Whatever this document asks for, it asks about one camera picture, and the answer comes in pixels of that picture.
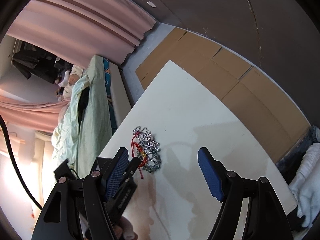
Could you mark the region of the person's hand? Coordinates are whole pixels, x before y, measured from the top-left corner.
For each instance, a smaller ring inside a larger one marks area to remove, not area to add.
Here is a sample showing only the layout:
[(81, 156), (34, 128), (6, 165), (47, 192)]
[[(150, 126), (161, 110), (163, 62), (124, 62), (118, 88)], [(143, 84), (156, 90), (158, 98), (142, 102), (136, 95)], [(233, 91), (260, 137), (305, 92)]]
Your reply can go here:
[[(91, 233), (89, 231), (89, 226), (87, 220), (80, 215), (80, 225), (84, 239), (92, 239)], [(118, 224), (114, 227), (114, 232), (117, 239), (134, 240), (138, 239), (138, 235), (133, 230), (133, 225), (131, 222), (125, 218), (121, 217)]]

